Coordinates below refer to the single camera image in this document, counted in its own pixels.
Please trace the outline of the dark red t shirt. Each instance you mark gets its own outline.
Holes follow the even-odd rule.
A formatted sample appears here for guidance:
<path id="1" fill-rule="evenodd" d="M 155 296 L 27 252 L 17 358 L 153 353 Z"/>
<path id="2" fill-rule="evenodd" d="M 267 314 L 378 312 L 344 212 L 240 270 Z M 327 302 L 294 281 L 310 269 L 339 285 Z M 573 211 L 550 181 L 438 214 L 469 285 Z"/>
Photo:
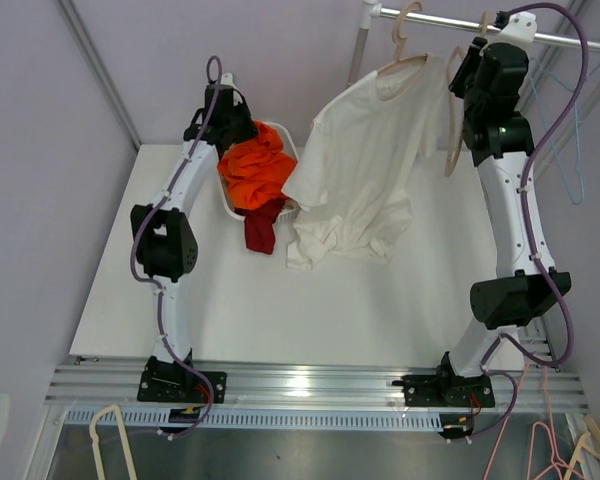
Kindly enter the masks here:
<path id="1" fill-rule="evenodd" d="M 272 199 L 254 210 L 244 210 L 244 237 L 250 251 L 271 255 L 275 248 L 274 224 L 284 208 L 286 200 Z"/>

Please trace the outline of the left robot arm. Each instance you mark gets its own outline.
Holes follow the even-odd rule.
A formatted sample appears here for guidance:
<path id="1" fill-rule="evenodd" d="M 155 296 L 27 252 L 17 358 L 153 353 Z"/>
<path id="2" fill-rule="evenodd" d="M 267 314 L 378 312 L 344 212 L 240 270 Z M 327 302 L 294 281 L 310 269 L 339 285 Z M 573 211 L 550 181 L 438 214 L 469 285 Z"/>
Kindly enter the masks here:
<path id="1" fill-rule="evenodd" d="M 257 128 L 244 96 L 231 85 L 210 82 L 204 106 L 185 130 L 180 157 L 171 176 L 148 204 L 130 213 L 134 279 L 151 286 L 157 332 L 147 362 L 145 390 L 157 384 L 174 401 L 189 398 L 203 375 L 191 366 L 192 346 L 180 298 L 198 258 L 188 214 L 221 156 L 232 145 L 251 140 Z"/>

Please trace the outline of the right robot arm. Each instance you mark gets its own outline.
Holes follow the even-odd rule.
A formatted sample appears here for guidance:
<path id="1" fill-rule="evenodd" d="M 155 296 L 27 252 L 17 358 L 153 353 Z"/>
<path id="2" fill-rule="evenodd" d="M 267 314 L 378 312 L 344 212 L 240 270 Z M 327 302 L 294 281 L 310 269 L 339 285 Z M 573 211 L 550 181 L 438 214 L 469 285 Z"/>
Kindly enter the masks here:
<path id="1" fill-rule="evenodd" d="M 483 188 L 497 260 L 494 278 L 472 285 L 473 319 L 437 368 L 435 392 L 446 406 L 465 406 L 471 397 L 493 406 L 484 372 L 490 357 L 571 287 L 542 237 L 533 172 L 526 166 L 534 142 L 516 106 L 528 66 L 522 48 L 476 37 L 449 85 L 464 102 L 462 139 Z"/>

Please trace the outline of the white t shirt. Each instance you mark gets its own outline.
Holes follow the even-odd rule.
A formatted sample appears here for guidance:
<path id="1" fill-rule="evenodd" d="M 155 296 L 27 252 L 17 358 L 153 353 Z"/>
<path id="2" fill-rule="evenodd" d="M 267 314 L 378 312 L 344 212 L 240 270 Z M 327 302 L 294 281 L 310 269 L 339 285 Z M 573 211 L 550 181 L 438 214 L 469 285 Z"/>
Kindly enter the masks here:
<path id="1" fill-rule="evenodd" d="M 445 62 L 427 55 L 372 71 L 314 118 L 283 186 L 300 207 L 286 264 L 311 270 L 327 255 L 388 264 L 411 224 L 408 177 L 437 146 Z"/>

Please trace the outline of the blue hanger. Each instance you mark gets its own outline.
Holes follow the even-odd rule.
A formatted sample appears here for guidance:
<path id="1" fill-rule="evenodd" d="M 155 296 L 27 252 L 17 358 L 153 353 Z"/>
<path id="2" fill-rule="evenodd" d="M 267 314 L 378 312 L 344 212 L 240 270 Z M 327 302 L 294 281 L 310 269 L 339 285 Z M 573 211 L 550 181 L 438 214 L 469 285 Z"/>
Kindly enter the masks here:
<path id="1" fill-rule="evenodd" d="M 584 87 L 574 105 L 574 130 L 580 129 L 589 115 L 600 103 L 600 59 L 587 73 Z"/>
<path id="2" fill-rule="evenodd" d="M 574 134 L 572 139 L 575 142 L 575 159 L 568 164 L 561 155 L 563 147 L 558 146 L 557 133 L 558 128 L 555 128 L 552 133 L 549 133 L 550 128 L 553 127 L 557 119 L 549 122 L 548 111 L 545 108 L 545 104 L 540 99 L 540 88 L 539 81 L 531 79 L 530 87 L 532 98 L 536 102 L 538 112 L 543 127 L 543 137 L 549 135 L 546 145 L 548 147 L 548 160 L 547 165 L 550 166 L 555 164 L 558 168 L 563 186 L 566 194 L 569 198 L 570 203 L 573 206 L 581 206 L 584 203 L 586 197 L 585 178 L 582 168 L 582 150 L 581 150 L 581 135 L 580 127 L 582 121 L 579 115 L 578 103 L 575 103 L 570 110 L 570 116 L 568 120 L 572 120 L 574 126 Z"/>

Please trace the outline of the orange t shirt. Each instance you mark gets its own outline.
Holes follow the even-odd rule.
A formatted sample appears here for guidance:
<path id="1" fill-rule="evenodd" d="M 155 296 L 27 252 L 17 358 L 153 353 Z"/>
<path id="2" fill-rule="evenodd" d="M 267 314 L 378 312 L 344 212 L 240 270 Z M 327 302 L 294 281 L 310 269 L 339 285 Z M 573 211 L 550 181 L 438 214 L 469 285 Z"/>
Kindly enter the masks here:
<path id="1" fill-rule="evenodd" d="M 217 170 L 227 186 L 233 206 L 256 210 L 271 200 L 286 199 L 282 188 L 297 160 L 284 151 L 279 133 L 255 122 L 257 135 L 234 145 L 220 160 Z"/>

